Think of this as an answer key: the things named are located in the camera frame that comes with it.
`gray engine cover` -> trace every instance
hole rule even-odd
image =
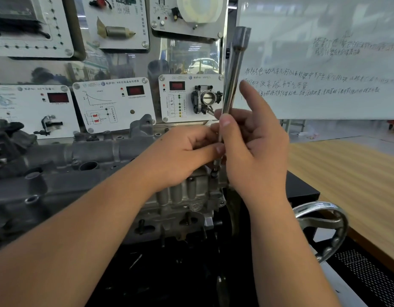
[[[11,139],[0,131],[0,247],[71,204],[160,135],[153,133],[148,114],[130,125],[127,139],[114,140],[105,132],[103,140],[93,141],[98,139],[77,133],[72,144],[38,145],[35,136],[20,130]],[[208,168],[197,169],[180,185],[149,198],[123,243],[184,239],[211,229],[214,211],[226,204],[226,185],[224,170],[213,178]]]

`metal pipe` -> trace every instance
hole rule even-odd
[[[231,55],[230,65],[228,67],[229,73],[227,76],[227,85],[225,89],[225,96],[221,114],[231,113],[235,91],[237,90],[238,78],[240,76],[242,57],[244,56],[244,52],[248,47],[250,35],[251,28],[242,26],[235,27],[235,33],[232,41],[233,53]],[[221,134],[218,135],[218,141],[223,141]],[[218,171],[220,164],[221,159],[214,161],[215,172]]]

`wooden table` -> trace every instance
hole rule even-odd
[[[394,156],[338,139],[294,143],[288,169],[343,208],[349,236],[394,272]]]

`left hand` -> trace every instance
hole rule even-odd
[[[131,165],[146,171],[153,191],[180,184],[192,172],[225,153],[218,136],[203,125],[177,126],[158,138]]]

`metal handwheel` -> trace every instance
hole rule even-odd
[[[311,212],[328,210],[333,212],[336,217],[334,219],[321,219],[315,217],[307,217]],[[330,258],[341,246],[345,240],[349,228],[348,218],[342,208],[325,201],[312,201],[311,203],[304,203],[303,205],[293,208],[295,217],[304,230],[307,227],[327,228],[336,230],[335,235],[331,240],[331,246],[326,247],[322,254],[317,253],[315,256],[319,263]]]

